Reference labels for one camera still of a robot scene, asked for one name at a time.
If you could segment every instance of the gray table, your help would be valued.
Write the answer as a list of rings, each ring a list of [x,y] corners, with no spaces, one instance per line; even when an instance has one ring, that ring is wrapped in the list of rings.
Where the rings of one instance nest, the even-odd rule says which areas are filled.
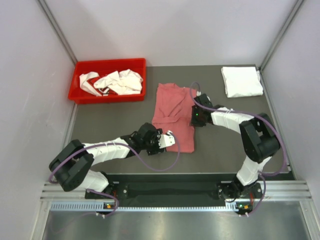
[[[213,105],[252,113],[265,112],[271,117],[265,96],[227,98],[221,66],[160,66],[147,68],[147,92],[144,101],[110,104],[79,105],[74,123],[72,139],[83,143],[113,140],[131,134],[145,122],[151,122],[156,104],[159,83],[176,83],[189,87],[193,81],[200,83]],[[241,136],[218,126],[207,126],[195,130],[195,152],[182,153],[179,162],[166,173],[235,173],[245,159]],[[148,156],[140,154],[154,168],[170,166],[176,153],[166,152]],[[279,151],[265,166],[265,172],[274,172],[282,165],[283,155]],[[115,159],[93,167],[94,171],[106,173],[154,173],[136,157]]]

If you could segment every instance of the cloth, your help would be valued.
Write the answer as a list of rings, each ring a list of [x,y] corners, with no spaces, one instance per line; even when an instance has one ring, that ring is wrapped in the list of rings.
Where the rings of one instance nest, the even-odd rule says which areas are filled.
[[[142,77],[130,69],[121,72],[114,71],[103,77],[100,77],[97,72],[91,71],[87,74],[81,74],[79,79],[82,90],[98,97],[108,96],[108,94],[140,94],[143,82]]]
[[[196,90],[192,90],[192,94],[196,96]],[[174,83],[158,85],[152,124],[164,133],[172,131],[180,143],[182,153],[195,151],[195,128],[190,126],[193,105],[188,87],[179,87]],[[178,146],[174,144],[166,150],[177,152]]]
[[[228,98],[261,96],[264,93],[260,83],[260,72],[254,66],[224,66],[221,73]]]

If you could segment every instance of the white wall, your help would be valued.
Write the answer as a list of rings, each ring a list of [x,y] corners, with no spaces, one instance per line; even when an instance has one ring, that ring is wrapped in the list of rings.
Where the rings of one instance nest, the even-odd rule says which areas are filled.
[[[79,61],[262,63],[296,0],[46,0]]]
[[[305,1],[263,72],[296,174],[320,213],[320,2]]]
[[[72,110],[73,64],[35,0],[0,8],[0,239],[29,239]]]

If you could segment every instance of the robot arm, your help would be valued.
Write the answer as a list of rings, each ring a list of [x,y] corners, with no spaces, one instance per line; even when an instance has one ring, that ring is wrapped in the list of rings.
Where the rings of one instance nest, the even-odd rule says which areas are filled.
[[[221,193],[226,198],[238,198],[256,183],[259,172],[280,149],[280,144],[275,134],[263,121],[246,114],[233,113],[232,109],[221,105],[213,106],[206,94],[194,99],[205,107],[222,110],[223,112],[208,111],[194,105],[192,107],[191,125],[203,127],[209,123],[241,134],[246,157],[234,180],[226,188],[226,192]],[[261,113],[259,116],[271,123],[267,114]]]
[[[65,192],[74,189],[92,189],[103,192],[109,185],[107,175],[104,172],[90,170],[91,166],[112,159],[134,156],[135,154],[127,146],[138,154],[146,150],[148,155],[154,155],[165,152],[166,147],[174,144],[175,138],[170,131],[163,134],[162,129],[156,129],[152,124],[145,123],[138,131],[111,141],[91,144],[73,140],[50,163],[49,169],[53,172],[66,158],[89,147],[61,166],[54,176]]]

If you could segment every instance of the metal floor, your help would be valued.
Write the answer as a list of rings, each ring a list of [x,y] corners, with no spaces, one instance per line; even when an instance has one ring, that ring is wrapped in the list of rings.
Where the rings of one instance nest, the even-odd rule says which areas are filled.
[[[64,228],[83,212],[50,212],[52,229]],[[88,215],[43,240],[309,240],[298,202],[265,202],[249,218],[233,212],[118,212]]]
[[[194,81],[200,83],[202,93],[206,93],[213,105],[224,105],[235,110],[271,117],[266,97],[227,98],[221,67],[210,66],[160,66],[147,68],[147,92],[144,101],[111,104],[79,105],[74,123],[72,139],[83,143],[97,143],[113,140],[131,134],[145,122],[151,122],[156,104],[159,83],[176,83],[189,87]],[[166,173],[235,173],[245,159],[241,136],[231,130],[208,125],[195,130],[195,152],[182,153],[174,168]],[[143,159],[152,167],[164,169],[176,158],[176,153],[147,156]],[[282,153],[278,153],[264,168],[265,172],[277,171],[282,165]],[[94,171],[106,173],[154,173],[146,168],[136,157],[115,159],[98,164]]]

